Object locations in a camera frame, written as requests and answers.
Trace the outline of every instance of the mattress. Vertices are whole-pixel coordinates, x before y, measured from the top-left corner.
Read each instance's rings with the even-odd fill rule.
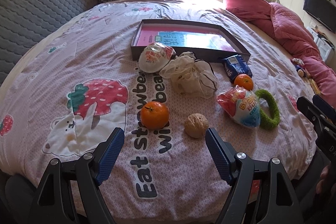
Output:
[[[0,0],[0,86],[35,44],[97,0]]]
[[[291,179],[300,178],[315,153],[316,134],[291,98],[311,99],[313,91],[275,41],[221,5],[212,0],[118,0],[94,7],[37,44],[0,88],[0,118],[12,119],[11,130],[0,137],[0,168],[37,186],[52,158],[78,159],[119,126],[125,129],[125,145],[100,186],[115,221],[213,221],[230,188],[220,179],[204,139],[184,133],[187,116],[201,113],[236,151],[256,160],[277,157]],[[160,18],[229,30],[251,53],[255,89],[268,90],[277,101],[279,126],[247,130],[224,114],[214,98],[183,97],[169,80],[139,72],[131,58],[132,38],[142,19]],[[220,83],[217,93],[229,89],[223,66],[212,68]],[[156,132],[138,124],[139,110],[151,100],[170,110],[169,125]],[[93,126],[95,115],[100,120]],[[84,214],[75,183],[73,195]]]

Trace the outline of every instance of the orange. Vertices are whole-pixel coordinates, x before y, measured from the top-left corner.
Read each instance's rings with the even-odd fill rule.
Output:
[[[234,81],[234,85],[238,85],[243,87],[246,90],[252,90],[253,89],[253,81],[252,78],[248,75],[242,74],[238,75]]]
[[[141,123],[149,130],[159,130],[169,121],[169,111],[165,104],[149,102],[140,111]]]

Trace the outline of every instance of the green ring toy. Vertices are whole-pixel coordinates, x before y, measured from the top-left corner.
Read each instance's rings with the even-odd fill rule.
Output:
[[[260,127],[267,130],[276,128],[280,122],[280,113],[274,97],[267,90],[257,90],[255,94],[258,99],[262,98],[266,100],[271,115],[271,117],[269,117],[260,108]]]

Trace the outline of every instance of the television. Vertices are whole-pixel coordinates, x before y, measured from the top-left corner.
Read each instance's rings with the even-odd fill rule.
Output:
[[[336,32],[336,6],[328,0],[304,0],[303,9],[322,23],[328,30]]]

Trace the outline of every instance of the gray quilted mattress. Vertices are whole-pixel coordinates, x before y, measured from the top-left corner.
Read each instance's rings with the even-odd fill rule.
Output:
[[[0,85],[36,43],[97,0],[0,0]]]

